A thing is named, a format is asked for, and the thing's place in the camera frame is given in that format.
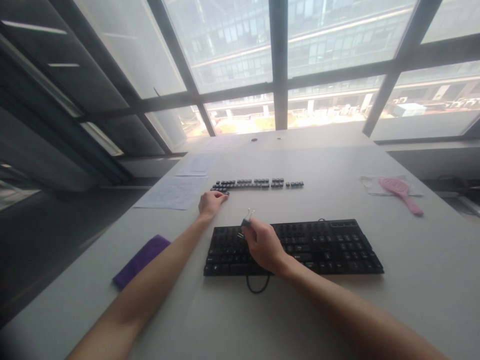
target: keyboard cable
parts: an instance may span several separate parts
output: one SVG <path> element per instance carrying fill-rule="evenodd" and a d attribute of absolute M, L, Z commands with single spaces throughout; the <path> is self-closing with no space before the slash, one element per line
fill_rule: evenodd
<path fill-rule="evenodd" d="M 266 276 L 266 282 L 265 282 L 265 285 L 263 285 L 263 287 L 260 289 L 260 290 L 253 290 L 251 287 L 250 287 L 250 281 L 249 281 L 249 276 L 247 275 L 246 276 L 246 286 L 248 286 L 248 290 L 250 290 L 251 293 L 253 294 L 261 294 L 265 291 L 265 289 L 267 288 L 267 285 L 269 284 L 269 281 L 270 281 L 270 274 L 268 274 Z"/>

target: pink hair brush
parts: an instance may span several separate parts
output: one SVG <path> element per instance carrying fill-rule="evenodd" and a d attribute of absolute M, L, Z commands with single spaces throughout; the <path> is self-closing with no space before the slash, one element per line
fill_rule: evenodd
<path fill-rule="evenodd" d="M 382 188 L 388 190 L 402 199 L 410 209 L 411 213 L 416 216 L 422 216 L 424 212 L 414 201 L 409 197 L 409 185 L 402 180 L 395 177 L 382 177 L 378 179 L 378 183 Z"/>

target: white napkin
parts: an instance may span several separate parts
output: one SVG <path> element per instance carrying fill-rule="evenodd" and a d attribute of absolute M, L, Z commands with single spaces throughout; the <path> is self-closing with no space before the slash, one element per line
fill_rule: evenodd
<path fill-rule="evenodd" d="M 379 179 L 381 178 L 397 178 L 402 180 L 405 184 L 409 185 L 408 188 L 408 195 L 410 196 L 423 196 L 424 194 L 418 190 L 415 185 L 412 185 L 408 182 L 407 177 L 405 175 L 386 175 L 386 176 L 360 176 L 360 181 L 365 187 L 365 190 L 370 195 L 375 196 L 394 196 L 390 191 L 385 190 L 380 184 Z"/>

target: left hand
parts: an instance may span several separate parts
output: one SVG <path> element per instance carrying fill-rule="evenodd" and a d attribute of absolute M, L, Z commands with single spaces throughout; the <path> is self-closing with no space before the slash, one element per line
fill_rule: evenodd
<path fill-rule="evenodd" d="M 228 198 L 228 195 L 224 195 L 219 191 L 207 191 L 201 196 L 198 204 L 200 216 L 212 219 L 219 212 L 220 205 Z"/>

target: document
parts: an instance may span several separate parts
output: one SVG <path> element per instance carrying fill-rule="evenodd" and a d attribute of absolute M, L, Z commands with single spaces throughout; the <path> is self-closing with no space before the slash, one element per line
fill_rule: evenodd
<path fill-rule="evenodd" d="M 157 182 L 134 208 L 188 210 L 205 185 L 206 176 L 172 176 Z"/>
<path fill-rule="evenodd" d="M 219 154 L 215 152 L 198 153 L 186 161 L 186 164 L 175 174 L 175 176 L 204 177 L 215 165 Z"/>

